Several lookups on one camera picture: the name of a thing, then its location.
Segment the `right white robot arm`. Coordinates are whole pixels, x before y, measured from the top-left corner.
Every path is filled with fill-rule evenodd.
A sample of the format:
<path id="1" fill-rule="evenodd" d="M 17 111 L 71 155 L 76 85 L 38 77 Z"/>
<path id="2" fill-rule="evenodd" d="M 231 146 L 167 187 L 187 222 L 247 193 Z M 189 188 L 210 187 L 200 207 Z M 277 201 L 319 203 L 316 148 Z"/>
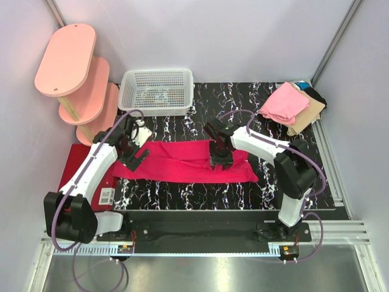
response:
<path id="1" fill-rule="evenodd" d="M 204 126 L 211 137 L 210 165 L 220 165 L 223 170 L 233 165 L 233 152 L 242 150 L 269 162 L 277 176 L 278 187 L 283 193 L 280 211 L 269 238 L 292 240 L 304 218 L 303 209 L 309 197 L 326 188 L 322 169 L 308 156 L 306 144 L 301 140 L 280 141 L 250 131 L 248 126 L 226 125 L 213 119 Z"/>

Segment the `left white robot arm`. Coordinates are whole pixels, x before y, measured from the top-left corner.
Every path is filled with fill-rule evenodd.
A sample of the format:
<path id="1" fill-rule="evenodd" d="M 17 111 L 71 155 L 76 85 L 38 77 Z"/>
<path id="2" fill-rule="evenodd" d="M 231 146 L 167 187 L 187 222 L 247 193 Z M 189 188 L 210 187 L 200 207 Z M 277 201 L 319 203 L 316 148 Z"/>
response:
<path id="1" fill-rule="evenodd" d="M 119 241 L 131 235 L 131 226 L 116 211 L 96 212 L 92 199 L 109 168 L 116 162 L 135 171 L 149 155 L 143 148 L 152 131 L 132 116 L 117 118 L 113 127 L 98 132 L 90 151 L 73 177 L 43 200 L 46 231 L 53 243 L 59 239 L 90 243 L 109 233 Z"/>

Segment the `magenta t shirt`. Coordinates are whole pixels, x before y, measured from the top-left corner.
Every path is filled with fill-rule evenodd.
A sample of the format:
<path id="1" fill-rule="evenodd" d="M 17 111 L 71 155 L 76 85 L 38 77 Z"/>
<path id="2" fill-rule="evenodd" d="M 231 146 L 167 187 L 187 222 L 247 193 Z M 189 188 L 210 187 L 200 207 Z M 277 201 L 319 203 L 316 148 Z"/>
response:
<path id="1" fill-rule="evenodd" d="M 161 142 L 148 141 L 150 151 L 136 171 L 116 162 L 112 175 L 125 179 L 147 179 L 168 183 L 246 183 L 258 182 L 248 161 L 248 153 L 233 152 L 233 165 L 227 169 L 210 165 L 209 141 Z"/>

